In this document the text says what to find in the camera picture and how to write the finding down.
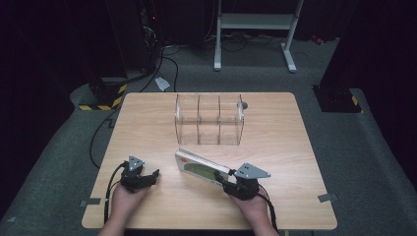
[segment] transparent compartment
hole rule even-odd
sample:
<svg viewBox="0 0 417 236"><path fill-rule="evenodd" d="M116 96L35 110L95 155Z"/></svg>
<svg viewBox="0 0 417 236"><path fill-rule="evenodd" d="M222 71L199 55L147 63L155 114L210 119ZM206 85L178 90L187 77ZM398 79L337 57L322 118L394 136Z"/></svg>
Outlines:
<svg viewBox="0 0 417 236"><path fill-rule="evenodd" d="M239 145L244 125L241 95L177 95L178 144Z"/></svg>

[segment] wooden table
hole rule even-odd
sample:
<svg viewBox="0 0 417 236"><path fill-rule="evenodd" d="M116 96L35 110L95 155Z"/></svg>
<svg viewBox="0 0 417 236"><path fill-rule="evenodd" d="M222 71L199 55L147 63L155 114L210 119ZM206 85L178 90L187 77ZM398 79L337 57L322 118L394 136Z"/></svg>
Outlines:
<svg viewBox="0 0 417 236"><path fill-rule="evenodd" d="M185 145L181 148L230 168L237 169L243 162L249 162L269 172L271 177L259 182L275 206L278 228L335 228L337 221L331 203L321 203L318 199L327 190L294 95L288 92L240 94L248 108L239 146ZM103 199L110 176L132 154L146 163L143 175L155 169L160 169L160 175L128 228L250 228L221 187L178 170L174 157L180 147L174 125L176 96L177 93L167 92L126 95L90 196L101 198L101 202L87 206L84 227L102 227ZM114 181L119 180L120 171Z"/></svg>

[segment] clear plastic panel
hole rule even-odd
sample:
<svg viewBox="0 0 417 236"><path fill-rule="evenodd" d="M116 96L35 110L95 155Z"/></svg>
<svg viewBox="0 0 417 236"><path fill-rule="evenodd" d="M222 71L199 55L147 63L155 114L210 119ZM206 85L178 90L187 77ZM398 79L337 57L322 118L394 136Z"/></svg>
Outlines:
<svg viewBox="0 0 417 236"><path fill-rule="evenodd" d="M244 125L240 95L177 95L178 144L239 145Z"/></svg>

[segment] white metal frame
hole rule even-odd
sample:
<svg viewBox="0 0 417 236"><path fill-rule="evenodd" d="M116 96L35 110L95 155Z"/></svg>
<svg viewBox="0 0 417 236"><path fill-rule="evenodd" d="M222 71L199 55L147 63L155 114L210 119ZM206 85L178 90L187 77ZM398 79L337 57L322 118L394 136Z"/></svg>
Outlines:
<svg viewBox="0 0 417 236"><path fill-rule="evenodd" d="M288 30L286 42L281 43L288 70L297 72L289 47L300 18L304 0L298 0L294 14L222 14L221 0L218 0L217 30L214 51L214 70L221 70L221 29Z"/></svg>

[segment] gray tape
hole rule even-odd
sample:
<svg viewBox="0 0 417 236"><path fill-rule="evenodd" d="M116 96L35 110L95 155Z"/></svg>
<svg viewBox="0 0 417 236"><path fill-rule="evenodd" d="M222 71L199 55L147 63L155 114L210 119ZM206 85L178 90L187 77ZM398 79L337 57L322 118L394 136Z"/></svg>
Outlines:
<svg viewBox="0 0 417 236"><path fill-rule="evenodd" d="M82 200L80 202L80 207L86 207L87 205L99 205L100 202L101 202L101 199L95 199L95 198L89 199L87 201Z"/></svg>
<svg viewBox="0 0 417 236"><path fill-rule="evenodd" d="M320 195L318 196L320 203L324 203L327 201L330 201L331 203L333 201L337 200L337 195L336 194L325 194L325 195Z"/></svg>

